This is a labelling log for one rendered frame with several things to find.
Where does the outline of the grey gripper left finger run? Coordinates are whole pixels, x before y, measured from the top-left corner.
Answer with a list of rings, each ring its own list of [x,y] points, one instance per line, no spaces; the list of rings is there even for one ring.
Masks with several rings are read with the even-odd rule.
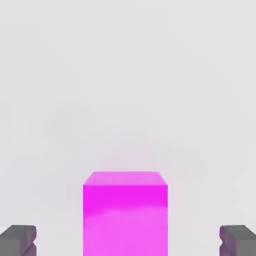
[[[11,225],[0,234],[0,256],[37,256],[34,225]]]

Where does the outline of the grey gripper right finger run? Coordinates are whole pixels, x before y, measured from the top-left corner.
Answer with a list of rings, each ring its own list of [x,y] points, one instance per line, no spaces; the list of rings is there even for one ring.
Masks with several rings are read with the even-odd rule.
[[[219,256],[256,256],[256,234],[245,225],[222,225]]]

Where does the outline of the small magenta cube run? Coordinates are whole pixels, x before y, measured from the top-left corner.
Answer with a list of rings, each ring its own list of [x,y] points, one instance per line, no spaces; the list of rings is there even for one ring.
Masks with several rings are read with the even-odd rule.
[[[157,171],[95,171],[83,185],[83,256],[168,256],[168,184]]]

